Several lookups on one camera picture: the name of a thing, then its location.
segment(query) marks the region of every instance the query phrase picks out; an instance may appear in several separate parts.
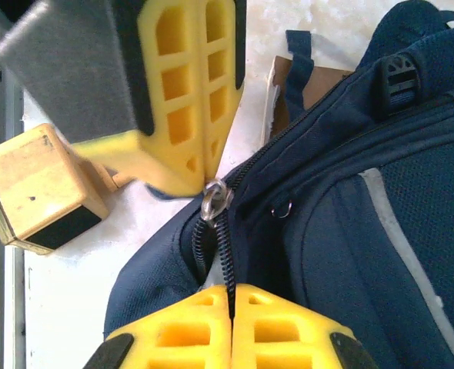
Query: metal ring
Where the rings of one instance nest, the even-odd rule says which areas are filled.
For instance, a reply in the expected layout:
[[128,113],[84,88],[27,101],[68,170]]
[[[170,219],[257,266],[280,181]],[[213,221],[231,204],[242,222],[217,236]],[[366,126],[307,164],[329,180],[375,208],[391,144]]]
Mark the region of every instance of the metal ring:
[[282,215],[281,217],[279,217],[279,216],[276,214],[276,210],[273,208],[273,209],[272,209],[272,216],[273,216],[274,218],[284,219],[284,218],[287,218],[287,217],[290,215],[290,211],[291,211],[291,210],[292,210],[292,200],[289,201],[289,205],[288,205],[288,207],[287,207],[287,212],[286,212],[284,215]]

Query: plastic buckle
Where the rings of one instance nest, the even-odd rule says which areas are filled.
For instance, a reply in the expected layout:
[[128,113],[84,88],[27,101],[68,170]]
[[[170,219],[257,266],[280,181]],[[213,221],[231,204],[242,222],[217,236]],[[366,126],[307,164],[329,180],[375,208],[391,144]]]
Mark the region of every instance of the plastic buckle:
[[382,109],[386,116],[416,104],[419,91],[419,73],[410,58],[393,55],[382,62]]

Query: white surface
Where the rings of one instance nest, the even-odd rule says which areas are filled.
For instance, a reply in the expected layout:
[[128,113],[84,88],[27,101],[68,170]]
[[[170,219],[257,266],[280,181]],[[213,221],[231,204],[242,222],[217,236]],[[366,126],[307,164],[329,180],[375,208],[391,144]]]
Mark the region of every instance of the white surface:
[[[248,0],[245,92],[220,175],[259,146],[266,79],[275,55],[285,52],[285,30],[313,33],[317,65],[353,69],[374,28],[394,0]],[[434,1],[454,9],[453,0]],[[47,121],[29,100],[25,124]],[[102,340],[108,294],[124,263],[184,201],[157,202],[141,183],[113,198],[114,211],[49,257],[26,253],[29,368],[80,368]]]

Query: zipper pull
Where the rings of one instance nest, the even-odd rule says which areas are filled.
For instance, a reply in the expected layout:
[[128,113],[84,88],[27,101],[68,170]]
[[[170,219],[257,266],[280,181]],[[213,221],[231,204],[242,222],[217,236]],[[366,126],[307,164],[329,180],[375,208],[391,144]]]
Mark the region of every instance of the zipper pull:
[[203,198],[200,216],[211,228],[215,228],[216,218],[224,210],[229,209],[234,198],[234,191],[228,188],[224,181],[215,179],[206,185],[203,192],[205,197]]

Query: navy blue backpack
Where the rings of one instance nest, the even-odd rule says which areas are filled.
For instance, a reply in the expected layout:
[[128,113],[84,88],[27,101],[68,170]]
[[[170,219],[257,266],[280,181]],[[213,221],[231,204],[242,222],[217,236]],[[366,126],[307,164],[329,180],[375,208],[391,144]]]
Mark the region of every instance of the navy blue backpack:
[[350,327],[378,366],[454,368],[454,12],[398,4],[356,72],[308,111],[307,32],[291,125],[122,269],[105,336],[202,286],[248,283]]

